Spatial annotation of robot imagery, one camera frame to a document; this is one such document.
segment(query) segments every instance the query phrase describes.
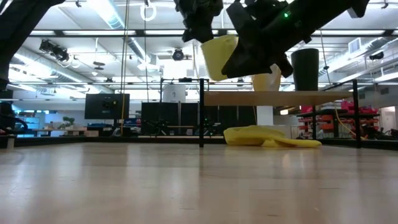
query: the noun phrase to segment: wooden tabletop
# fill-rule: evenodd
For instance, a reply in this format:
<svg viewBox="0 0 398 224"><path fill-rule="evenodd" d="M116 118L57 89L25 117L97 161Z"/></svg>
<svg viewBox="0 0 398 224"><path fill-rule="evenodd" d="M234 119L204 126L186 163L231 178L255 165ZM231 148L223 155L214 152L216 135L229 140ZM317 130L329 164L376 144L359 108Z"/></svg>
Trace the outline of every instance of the wooden tabletop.
<svg viewBox="0 0 398 224"><path fill-rule="evenodd" d="M352 97L348 91L206 91L206 106L321 105Z"/></svg>

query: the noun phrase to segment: metal pole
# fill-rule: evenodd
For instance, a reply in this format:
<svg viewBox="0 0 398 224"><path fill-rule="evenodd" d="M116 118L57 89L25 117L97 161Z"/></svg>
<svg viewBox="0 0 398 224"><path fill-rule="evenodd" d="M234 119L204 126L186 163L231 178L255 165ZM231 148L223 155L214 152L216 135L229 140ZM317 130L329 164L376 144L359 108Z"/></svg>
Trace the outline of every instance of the metal pole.
<svg viewBox="0 0 398 224"><path fill-rule="evenodd" d="M163 78L160 79L160 102L162 102Z"/></svg>
<svg viewBox="0 0 398 224"><path fill-rule="evenodd" d="M312 106L312 139L317 139L317 107Z"/></svg>
<svg viewBox="0 0 398 224"><path fill-rule="evenodd" d="M203 135L205 133L205 80L200 79L199 86L199 147L204 146Z"/></svg>
<svg viewBox="0 0 398 224"><path fill-rule="evenodd" d="M354 120L355 120L355 139L356 148L362 147L361 142L361 123L359 121L359 101L358 101L358 81L353 80L353 98L354 98Z"/></svg>

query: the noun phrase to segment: white pillar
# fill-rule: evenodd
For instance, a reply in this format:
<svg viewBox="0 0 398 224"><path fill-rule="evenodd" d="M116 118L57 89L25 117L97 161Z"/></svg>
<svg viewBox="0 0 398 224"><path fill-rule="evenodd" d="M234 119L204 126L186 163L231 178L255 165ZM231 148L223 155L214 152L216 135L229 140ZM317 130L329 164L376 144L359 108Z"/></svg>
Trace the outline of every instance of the white pillar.
<svg viewBox="0 0 398 224"><path fill-rule="evenodd" d="M257 125L274 125L274 108L272 106L257 107Z"/></svg>

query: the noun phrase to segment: wooden floor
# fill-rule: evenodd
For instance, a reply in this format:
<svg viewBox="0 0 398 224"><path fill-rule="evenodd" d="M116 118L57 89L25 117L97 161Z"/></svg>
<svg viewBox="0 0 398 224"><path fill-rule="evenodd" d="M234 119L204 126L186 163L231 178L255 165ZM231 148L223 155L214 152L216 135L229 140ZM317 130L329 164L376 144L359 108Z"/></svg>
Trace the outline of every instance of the wooden floor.
<svg viewBox="0 0 398 224"><path fill-rule="evenodd" d="M397 220L394 151L125 143L0 151L2 224Z"/></svg>

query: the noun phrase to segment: black partition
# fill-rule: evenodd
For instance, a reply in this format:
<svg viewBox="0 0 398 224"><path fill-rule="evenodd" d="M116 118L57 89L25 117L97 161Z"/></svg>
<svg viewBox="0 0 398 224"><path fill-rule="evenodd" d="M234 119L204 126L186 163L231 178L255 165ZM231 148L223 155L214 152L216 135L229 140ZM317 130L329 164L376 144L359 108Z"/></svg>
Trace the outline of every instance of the black partition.
<svg viewBox="0 0 398 224"><path fill-rule="evenodd" d="M181 103L181 126L197 127L199 114L198 103Z"/></svg>
<svg viewBox="0 0 398 224"><path fill-rule="evenodd" d="M238 106L238 126L256 125L257 106Z"/></svg>
<svg viewBox="0 0 398 224"><path fill-rule="evenodd" d="M238 107L237 106L219 106L220 123L223 130L238 126Z"/></svg>
<svg viewBox="0 0 398 224"><path fill-rule="evenodd" d="M141 133L153 133L153 127L147 122L156 122L160 119L167 121L169 126L178 125L178 103L142 103L141 106Z"/></svg>
<svg viewBox="0 0 398 224"><path fill-rule="evenodd" d="M220 121L218 106L205 106L205 119L218 123Z"/></svg>

